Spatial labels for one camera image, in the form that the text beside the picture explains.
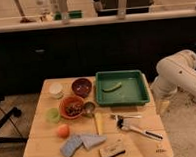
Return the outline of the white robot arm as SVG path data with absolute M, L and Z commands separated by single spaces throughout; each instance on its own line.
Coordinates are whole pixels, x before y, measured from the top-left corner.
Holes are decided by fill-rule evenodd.
M 151 85 L 156 100 L 167 99 L 180 87 L 196 97 L 196 53 L 182 50 L 162 58 L 156 66 L 157 77 Z

